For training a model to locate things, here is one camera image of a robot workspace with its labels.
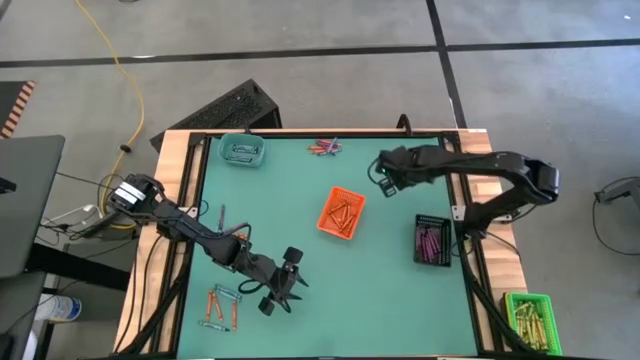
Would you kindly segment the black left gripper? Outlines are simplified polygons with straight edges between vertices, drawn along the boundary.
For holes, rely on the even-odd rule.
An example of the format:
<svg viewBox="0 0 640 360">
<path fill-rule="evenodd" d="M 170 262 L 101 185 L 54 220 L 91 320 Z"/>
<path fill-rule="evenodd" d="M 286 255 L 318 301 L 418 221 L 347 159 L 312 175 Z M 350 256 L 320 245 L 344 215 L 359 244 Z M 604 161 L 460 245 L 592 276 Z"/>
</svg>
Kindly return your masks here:
<svg viewBox="0 0 640 360">
<path fill-rule="evenodd" d="M 276 305 L 285 312 L 291 313 L 290 301 L 301 301 L 302 298 L 292 293 L 293 287 L 299 283 L 305 287 L 309 284 L 299 273 L 298 264 L 303 257 L 303 252 L 294 247 L 288 247 L 283 255 L 284 262 L 278 266 L 271 258 L 260 255 L 258 258 L 259 279 L 263 286 L 269 289 L 269 293 L 259 303 L 259 310 L 266 316 L 270 316 Z"/>
</svg>

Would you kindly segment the black plastic basket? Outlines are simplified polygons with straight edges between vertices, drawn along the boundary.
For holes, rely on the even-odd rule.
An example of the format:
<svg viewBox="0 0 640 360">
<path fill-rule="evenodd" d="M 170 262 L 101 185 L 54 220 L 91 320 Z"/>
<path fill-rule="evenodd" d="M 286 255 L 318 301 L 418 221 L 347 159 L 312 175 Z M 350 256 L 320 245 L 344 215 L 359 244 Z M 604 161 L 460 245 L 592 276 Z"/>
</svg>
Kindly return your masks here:
<svg viewBox="0 0 640 360">
<path fill-rule="evenodd" d="M 419 264 L 451 266 L 451 221 L 418 214 L 415 217 L 413 260 Z"/>
</svg>

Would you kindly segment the orange plastic basket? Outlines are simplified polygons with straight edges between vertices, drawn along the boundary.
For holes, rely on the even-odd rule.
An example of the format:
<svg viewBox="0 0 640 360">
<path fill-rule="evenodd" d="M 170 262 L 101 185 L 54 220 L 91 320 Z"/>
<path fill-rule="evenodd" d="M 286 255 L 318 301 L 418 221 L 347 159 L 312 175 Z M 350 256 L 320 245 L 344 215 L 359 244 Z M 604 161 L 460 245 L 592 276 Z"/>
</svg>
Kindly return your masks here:
<svg viewBox="0 0 640 360">
<path fill-rule="evenodd" d="M 351 240 L 365 204 L 364 195 L 334 186 L 318 219 L 317 228 L 343 240 Z"/>
</svg>

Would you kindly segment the green table mat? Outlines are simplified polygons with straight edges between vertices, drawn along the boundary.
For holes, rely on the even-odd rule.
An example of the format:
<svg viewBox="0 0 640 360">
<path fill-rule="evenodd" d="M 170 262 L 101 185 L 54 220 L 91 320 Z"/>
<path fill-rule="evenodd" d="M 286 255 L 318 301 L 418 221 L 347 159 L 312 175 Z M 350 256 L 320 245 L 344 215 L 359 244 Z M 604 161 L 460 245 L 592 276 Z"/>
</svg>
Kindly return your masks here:
<svg viewBox="0 0 640 360">
<path fill-rule="evenodd" d="M 236 288 L 244 277 L 216 264 L 201 250 L 192 260 L 178 355 L 182 359 L 472 355 L 476 342 L 463 274 L 413 260 L 415 217 L 448 217 L 447 184 L 438 179 L 385 197 L 367 175 L 381 150 L 414 147 L 410 139 L 346 139 L 334 156 L 314 156 L 306 139 L 270 139 L 260 167 L 232 166 L 211 153 L 201 222 L 216 228 L 220 206 L 225 226 L 251 225 L 255 253 L 281 261 L 288 247 L 303 252 L 299 268 L 309 284 L 297 284 L 292 312 L 258 308 L 263 292 L 253 289 L 238 304 L 223 299 L 224 322 L 213 308 L 205 321 L 207 295 L 216 284 Z M 351 240 L 317 228 L 332 187 L 364 195 L 366 204 Z"/>
</svg>

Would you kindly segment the teal plastic bin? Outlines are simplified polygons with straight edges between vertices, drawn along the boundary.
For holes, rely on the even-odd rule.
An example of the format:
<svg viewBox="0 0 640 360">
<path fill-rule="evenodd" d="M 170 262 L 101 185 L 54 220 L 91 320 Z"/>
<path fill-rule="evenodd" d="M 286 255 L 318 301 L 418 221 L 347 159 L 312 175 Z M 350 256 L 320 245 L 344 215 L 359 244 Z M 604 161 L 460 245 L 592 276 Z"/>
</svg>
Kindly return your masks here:
<svg viewBox="0 0 640 360">
<path fill-rule="evenodd" d="M 230 165 L 257 168 L 264 159 L 265 141 L 256 135 L 228 133 L 221 137 L 217 154 Z"/>
</svg>

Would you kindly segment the green plastic basket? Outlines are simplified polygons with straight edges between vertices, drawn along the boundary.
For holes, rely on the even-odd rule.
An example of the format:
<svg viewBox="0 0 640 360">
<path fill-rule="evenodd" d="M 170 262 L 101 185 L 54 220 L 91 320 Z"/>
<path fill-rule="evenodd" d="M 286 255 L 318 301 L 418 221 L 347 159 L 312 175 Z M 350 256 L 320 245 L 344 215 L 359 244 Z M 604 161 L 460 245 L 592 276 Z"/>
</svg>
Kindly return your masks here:
<svg viewBox="0 0 640 360">
<path fill-rule="evenodd" d="M 511 292 L 503 302 L 510 326 L 527 345 L 548 355 L 563 354 L 548 295 Z"/>
</svg>

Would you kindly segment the black perforated metal case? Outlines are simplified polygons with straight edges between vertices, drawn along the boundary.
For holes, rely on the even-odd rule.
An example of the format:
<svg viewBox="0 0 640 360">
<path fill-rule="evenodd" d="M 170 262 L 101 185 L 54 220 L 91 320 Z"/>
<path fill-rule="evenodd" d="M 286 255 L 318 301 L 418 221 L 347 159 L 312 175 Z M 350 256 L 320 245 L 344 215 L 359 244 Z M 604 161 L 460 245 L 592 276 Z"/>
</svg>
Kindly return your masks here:
<svg viewBox="0 0 640 360">
<path fill-rule="evenodd" d="M 169 127 L 169 130 L 282 128 L 279 106 L 249 79 Z"/>
</svg>

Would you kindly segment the grey metal stand foot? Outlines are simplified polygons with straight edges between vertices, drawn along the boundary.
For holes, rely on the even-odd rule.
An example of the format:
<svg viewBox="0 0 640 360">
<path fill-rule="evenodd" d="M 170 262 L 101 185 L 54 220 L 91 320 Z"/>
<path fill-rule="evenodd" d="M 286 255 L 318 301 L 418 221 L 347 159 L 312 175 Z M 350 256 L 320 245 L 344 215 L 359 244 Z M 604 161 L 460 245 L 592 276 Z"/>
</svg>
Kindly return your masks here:
<svg viewBox="0 0 640 360">
<path fill-rule="evenodd" d="M 599 203 L 609 203 L 623 197 L 631 197 L 640 207 L 640 177 L 629 177 L 614 180 L 602 190 L 594 193 Z"/>
</svg>

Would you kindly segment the white blue plastic bottle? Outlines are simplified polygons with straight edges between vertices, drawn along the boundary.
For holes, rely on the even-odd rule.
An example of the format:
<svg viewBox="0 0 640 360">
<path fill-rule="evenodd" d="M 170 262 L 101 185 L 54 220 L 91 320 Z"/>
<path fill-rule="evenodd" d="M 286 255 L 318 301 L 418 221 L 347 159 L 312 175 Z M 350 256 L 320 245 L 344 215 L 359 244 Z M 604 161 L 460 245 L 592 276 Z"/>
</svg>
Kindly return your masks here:
<svg viewBox="0 0 640 360">
<path fill-rule="evenodd" d="M 82 302 L 74 297 L 42 294 L 34 319 L 66 323 L 75 321 L 82 311 Z"/>
</svg>

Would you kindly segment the grey desk top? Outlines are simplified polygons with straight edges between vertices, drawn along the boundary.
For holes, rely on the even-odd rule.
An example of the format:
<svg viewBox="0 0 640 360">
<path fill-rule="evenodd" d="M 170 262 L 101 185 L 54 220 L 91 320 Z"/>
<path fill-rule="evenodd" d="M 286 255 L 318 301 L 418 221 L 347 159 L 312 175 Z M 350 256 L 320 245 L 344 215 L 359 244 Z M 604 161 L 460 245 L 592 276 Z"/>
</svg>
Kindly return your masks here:
<svg viewBox="0 0 640 360">
<path fill-rule="evenodd" d="M 61 135 L 0 140 L 0 178 L 15 184 L 0 194 L 0 278 L 25 268 L 64 144 Z"/>
</svg>

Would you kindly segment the black mat orange striped edge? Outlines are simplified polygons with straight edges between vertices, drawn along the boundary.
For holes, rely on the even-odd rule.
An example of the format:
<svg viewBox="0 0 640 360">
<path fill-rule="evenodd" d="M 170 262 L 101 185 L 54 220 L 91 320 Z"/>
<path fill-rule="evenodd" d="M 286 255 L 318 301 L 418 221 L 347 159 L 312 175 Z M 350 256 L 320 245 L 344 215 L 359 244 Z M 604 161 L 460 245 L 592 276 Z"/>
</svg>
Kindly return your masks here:
<svg viewBox="0 0 640 360">
<path fill-rule="evenodd" d="M 0 139 L 14 135 L 35 88 L 32 80 L 0 81 Z"/>
</svg>

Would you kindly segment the black table edge frame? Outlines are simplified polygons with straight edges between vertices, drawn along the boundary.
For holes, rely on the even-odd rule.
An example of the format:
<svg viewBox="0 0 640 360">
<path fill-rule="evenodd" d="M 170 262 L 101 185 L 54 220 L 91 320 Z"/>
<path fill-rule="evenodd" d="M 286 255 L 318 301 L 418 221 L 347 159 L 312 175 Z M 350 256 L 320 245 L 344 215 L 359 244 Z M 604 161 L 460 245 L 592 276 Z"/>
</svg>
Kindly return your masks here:
<svg viewBox="0 0 640 360">
<path fill-rule="evenodd" d="M 206 162 L 209 154 L 209 138 L 227 133 L 239 134 L 240 130 L 169 130 L 161 145 L 153 177 L 165 187 L 171 200 L 177 200 L 189 209 L 200 205 Z M 421 139 L 436 138 L 450 150 L 484 154 L 492 151 L 486 129 L 417 129 L 413 136 L 402 129 L 262 129 L 254 133 L 263 138 L 333 138 L 339 139 Z M 489 195 L 500 192 L 498 180 L 476 177 L 473 180 L 451 180 L 456 184 L 449 188 L 453 199 L 461 200 L 463 193 L 478 200 L 488 200 Z M 186 299 L 187 281 L 193 258 L 193 246 L 163 243 L 156 245 L 156 225 L 144 225 L 138 242 L 137 270 L 131 270 L 125 305 L 122 311 L 117 340 L 114 345 L 117 360 L 146 360 L 174 358 L 177 354 L 179 327 Z M 150 330 L 135 331 L 134 325 L 151 324 Z"/>
</svg>

